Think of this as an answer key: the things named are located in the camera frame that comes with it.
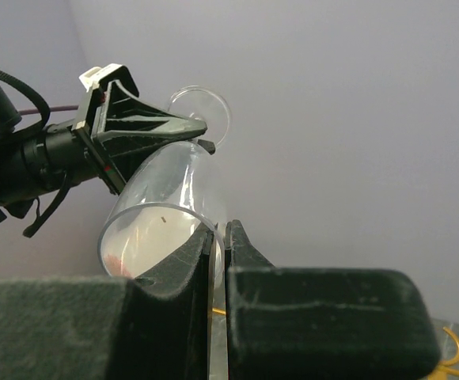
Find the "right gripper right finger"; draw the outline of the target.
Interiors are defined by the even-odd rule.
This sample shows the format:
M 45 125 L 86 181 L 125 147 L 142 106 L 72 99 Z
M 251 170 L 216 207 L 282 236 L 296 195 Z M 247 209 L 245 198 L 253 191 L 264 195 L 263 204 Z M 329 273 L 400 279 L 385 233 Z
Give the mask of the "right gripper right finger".
M 402 272 L 278 268 L 241 222 L 226 227 L 232 379 L 421 379 L 440 349 L 423 297 Z

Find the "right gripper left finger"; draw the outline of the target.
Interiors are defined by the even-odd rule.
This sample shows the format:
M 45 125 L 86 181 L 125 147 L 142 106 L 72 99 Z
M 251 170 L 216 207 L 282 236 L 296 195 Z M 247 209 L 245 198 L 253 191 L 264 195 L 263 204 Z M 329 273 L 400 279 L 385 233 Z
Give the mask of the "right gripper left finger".
M 213 233 L 135 279 L 0 280 L 0 379 L 206 379 Z

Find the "clear wine glass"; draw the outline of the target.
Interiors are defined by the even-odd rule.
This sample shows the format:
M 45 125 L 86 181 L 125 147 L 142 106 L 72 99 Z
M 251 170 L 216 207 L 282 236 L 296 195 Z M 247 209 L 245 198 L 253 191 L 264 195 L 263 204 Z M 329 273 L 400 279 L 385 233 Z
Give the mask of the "clear wine glass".
M 224 275 L 229 221 L 222 175 L 202 140 L 172 142 L 147 158 L 127 183 L 98 241 L 104 270 L 136 278 L 206 227 L 214 234 L 214 287 Z

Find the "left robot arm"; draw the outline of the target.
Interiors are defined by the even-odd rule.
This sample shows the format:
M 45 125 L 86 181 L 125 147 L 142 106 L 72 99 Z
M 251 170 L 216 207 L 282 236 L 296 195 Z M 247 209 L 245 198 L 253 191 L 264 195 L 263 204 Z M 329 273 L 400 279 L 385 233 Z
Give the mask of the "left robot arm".
M 120 194 L 141 163 L 170 143 L 201 139 L 207 124 L 140 100 L 128 68 L 95 66 L 75 117 L 52 123 L 52 107 L 31 86 L 0 70 L 0 223 L 36 212 L 33 236 L 68 192 L 100 178 Z

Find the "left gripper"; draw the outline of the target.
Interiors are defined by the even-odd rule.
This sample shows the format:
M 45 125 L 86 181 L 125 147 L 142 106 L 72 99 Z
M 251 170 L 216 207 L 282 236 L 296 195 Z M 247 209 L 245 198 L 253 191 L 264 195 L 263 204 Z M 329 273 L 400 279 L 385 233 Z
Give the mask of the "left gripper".
M 194 142 L 207 123 L 156 108 L 138 98 L 126 66 L 93 84 L 78 107 L 71 133 L 84 149 L 85 160 L 119 195 L 135 170 L 170 143 Z M 102 144 L 96 140 L 102 138 Z

